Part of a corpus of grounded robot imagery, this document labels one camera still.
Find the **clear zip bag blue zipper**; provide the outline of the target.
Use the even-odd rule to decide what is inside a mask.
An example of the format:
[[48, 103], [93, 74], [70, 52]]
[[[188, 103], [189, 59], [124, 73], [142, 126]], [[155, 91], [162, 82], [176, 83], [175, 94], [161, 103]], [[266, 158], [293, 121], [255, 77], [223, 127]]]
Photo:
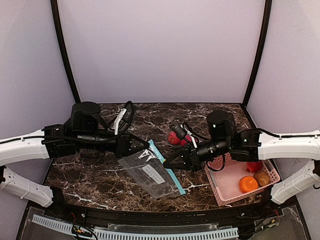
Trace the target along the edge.
[[175, 146], [178, 146], [178, 145], [184, 146], [189, 143], [197, 145], [199, 143], [199, 139], [189, 131], [187, 132], [187, 135], [183, 139], [178, 138], [176, 133], [172, 131], [169, 133], [167, 140], [170, 144]]

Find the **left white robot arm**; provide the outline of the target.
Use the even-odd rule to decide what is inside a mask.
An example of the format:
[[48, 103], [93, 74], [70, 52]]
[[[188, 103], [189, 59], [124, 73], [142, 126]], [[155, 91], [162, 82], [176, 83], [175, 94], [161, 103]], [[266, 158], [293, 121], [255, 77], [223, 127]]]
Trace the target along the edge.
[[65, 205], [61, 189], [37, 184], [10, 168], [9, 164], [35, 159], [57, 159], [72, 156], [81, 150], [110, 152], [118, 159], [131, 156], [150, 144], [128, 131], [136, 107], [125, 103], [120, 113], [107, 123], [101, 106], [85, 101], [72, 106], [64, 124], [45, 126], [35, 132], [0, 141], [0, 189], [44, 208]]

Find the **red tomato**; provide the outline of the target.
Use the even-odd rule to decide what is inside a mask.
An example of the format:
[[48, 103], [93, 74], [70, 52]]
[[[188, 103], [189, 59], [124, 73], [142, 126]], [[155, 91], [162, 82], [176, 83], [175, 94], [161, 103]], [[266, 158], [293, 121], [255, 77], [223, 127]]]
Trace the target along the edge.
[[184, 145], [190, 144], [190, 143], [192, 143], [192, 139], [191, 139], [191, 137], [189, 135], [187, 135], [184, 139], [182, 139], [180, 141], [180, 145], [181, 146], [184, 146]]

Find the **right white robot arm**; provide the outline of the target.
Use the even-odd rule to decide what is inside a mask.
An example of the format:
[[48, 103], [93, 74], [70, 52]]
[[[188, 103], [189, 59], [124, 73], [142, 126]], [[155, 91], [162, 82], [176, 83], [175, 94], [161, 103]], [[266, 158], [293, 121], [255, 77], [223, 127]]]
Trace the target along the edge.
[[202, 164], [226, 157], [238, 162], [258, 162], [270, 159], [308, 159], [308, 163], [290, 177], [276, 183], [270, 190], [272, 202], [280, 205], [289, 198], [320, 181], [320, 132], [271, 133], [261, 128], [238, 132], [234, 115], [216, 110], [206, 117], [210, 139], [187, 142], [166, 159], [166, 169], [199, 171]]

